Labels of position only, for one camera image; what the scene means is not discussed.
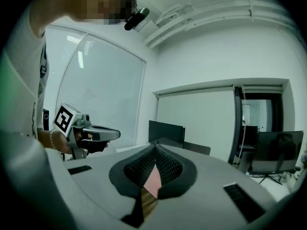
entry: bracelet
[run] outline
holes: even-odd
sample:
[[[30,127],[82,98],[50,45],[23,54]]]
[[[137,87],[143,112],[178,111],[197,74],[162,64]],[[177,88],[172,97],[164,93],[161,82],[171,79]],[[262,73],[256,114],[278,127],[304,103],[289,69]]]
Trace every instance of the bracelet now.
[[[50,143],[51,143],[51,146],[52,146],[51,148],[54,149],[54,150],[57,150],[56,147],[55,147],[55,145],[54,145],[54,143],[53,143],[53,140],[52,140],[52,135],[53,135],[53,133],[54,133],[55,131],[57,131],[57,130],[56,130],[56,129],[53,129],[53,130],[50,132],[49,137],[50,137]]]

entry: person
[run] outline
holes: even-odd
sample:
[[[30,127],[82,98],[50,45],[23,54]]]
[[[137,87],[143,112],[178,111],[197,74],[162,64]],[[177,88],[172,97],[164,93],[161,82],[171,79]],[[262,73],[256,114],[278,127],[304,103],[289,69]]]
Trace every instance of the person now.
[[[69,16],[77,22],[107,20],[108,23],[115,24],[129,18],[134,8],[135,0],[33,0],[31,2],[17,22],[4,48],[12,67],[24,84],[25,91],[18,97],[22,103],[23,117],[20,118],[22,121],[19,127],[13,130],[15,133],[36,138],[45,148],[71,153],[66,138],[59,131],[43,130],[43,103],[49,74],[45,28],[63,16]],[[81,139],[81,133],[76,133],[75,138]]]

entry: white t-shirt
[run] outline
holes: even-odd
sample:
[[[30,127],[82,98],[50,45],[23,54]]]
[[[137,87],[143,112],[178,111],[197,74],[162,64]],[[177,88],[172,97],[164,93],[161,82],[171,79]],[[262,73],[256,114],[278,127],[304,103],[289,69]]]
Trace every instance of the white t-shirt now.
[[[37,128],[43,129],[43,104],[49,66],[45,34],[34,35],[29,21],[30,6],[20,17],[4,48],[13,70],[23,83],[22,90],[13,90],[16,106],[12,106],[9,132],[37,139]]]

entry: white wall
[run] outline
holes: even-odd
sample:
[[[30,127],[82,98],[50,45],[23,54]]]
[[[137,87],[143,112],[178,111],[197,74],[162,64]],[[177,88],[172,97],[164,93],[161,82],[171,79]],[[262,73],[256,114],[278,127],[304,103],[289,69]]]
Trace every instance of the white wall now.
[[[125,31],[123,25],[76,23],[69,17],[61,18],[53,24],[85,31],[104,38],[127,49],[146,62],[136,139],[137,145],[146,143],[148,141],[148,120],[156,119],[158,105],[158,100],[153,94],[154,85],[156,84],[154,68],[156,67],[157,51],[149,50],[145,47],[141,36],[136,31]]]
[[[155,89],[238,78],[289,79],[295,115],[290,114],[286,123],[294,117],[295,130],[307,131],[306,67],[306,52],[288,31],[246,21],[220,22],[164,42]]]

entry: computer monitor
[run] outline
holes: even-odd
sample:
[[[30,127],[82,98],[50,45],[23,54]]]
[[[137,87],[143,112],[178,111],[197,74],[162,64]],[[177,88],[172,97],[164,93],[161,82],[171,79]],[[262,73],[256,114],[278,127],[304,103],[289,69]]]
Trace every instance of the computer monitor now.
[[[303,131],[259,132],[250,174],[293,171],[303,142]]]
[[[186,128],[155,121],[149,121],[148,141],[153,144],[164,144],[184,148]]]
[[[240,131],[239,142],[242,145],[244,135],[244,127]],[[244,145],[246,146],[256,146],[258,137],[258,126],[246,126]]]

